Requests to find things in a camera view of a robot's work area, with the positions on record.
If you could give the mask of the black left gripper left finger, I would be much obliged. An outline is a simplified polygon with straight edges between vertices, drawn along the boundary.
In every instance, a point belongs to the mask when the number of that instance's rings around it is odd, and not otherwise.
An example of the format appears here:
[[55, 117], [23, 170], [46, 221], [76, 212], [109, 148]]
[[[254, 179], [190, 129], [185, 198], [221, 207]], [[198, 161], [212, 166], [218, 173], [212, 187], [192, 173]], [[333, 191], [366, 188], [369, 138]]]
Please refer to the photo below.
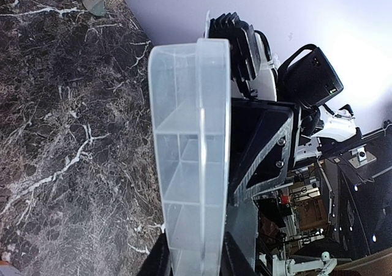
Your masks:
[[141, 266], [141, 275], [169, 276], [172, 274], [170, 252], [165, 233], [159, 235], [150, 254]]

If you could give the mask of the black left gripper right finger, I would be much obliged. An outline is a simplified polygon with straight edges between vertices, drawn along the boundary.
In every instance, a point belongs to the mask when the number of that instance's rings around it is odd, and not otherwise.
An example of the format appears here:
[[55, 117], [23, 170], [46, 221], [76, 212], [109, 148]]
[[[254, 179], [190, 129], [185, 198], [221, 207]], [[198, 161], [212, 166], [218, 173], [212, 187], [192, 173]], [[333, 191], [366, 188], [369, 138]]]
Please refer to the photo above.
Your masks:
[[223, 239], [220, 275], [256, 275], [233, 236], [228, 231], [225, 232]]

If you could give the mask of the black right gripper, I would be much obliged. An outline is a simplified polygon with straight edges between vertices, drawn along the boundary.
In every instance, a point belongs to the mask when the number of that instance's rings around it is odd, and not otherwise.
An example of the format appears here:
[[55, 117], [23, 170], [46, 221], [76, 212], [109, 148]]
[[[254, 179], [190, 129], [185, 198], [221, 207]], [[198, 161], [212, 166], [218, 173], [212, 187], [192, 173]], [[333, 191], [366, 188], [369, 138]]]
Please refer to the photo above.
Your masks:
[[228, 203], [281, 185], [296, 162], [301, 107], [276, 100], [277, 64], [264, 33], [236, 12], [206, 19], [204, 36], [227, 39], [232, 100]]

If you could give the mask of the clear plastic pill organizer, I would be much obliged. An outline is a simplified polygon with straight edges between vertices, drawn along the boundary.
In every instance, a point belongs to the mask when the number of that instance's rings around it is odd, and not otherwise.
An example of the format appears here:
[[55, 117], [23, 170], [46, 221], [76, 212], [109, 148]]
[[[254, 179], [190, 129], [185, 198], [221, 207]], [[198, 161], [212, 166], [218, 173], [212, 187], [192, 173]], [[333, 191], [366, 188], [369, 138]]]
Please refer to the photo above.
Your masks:
[[154, 47], [148, 84], [172, 271], [218, 275], [230, 161], [228, 40]]

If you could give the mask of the orange pill bottle grey cap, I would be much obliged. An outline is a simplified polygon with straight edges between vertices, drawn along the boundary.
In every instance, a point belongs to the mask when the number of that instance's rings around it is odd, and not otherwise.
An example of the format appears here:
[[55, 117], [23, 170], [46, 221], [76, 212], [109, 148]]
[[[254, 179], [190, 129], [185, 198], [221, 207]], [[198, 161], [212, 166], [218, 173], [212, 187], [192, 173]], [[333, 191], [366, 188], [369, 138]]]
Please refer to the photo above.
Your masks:
[[23, 276], [23, 274], [9, 262], [0, 260], [0, 276]]

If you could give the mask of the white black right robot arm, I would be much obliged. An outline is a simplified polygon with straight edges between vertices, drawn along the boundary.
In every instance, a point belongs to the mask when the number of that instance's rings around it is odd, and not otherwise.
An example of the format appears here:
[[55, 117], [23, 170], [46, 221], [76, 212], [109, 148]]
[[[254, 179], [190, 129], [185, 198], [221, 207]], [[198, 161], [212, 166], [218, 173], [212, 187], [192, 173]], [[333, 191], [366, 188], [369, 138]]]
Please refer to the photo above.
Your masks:
[[344, 87], [317, 45], [276, 65], [264, 33], [235, 12], [207, 18], [205, 36], [228, 40], [230, 78], [239, 93], [231, 100], [229, 206], [260, 201], [288, 172], [391, 132], [386, 121], [363, 134], [350, 105], [328, 106]]

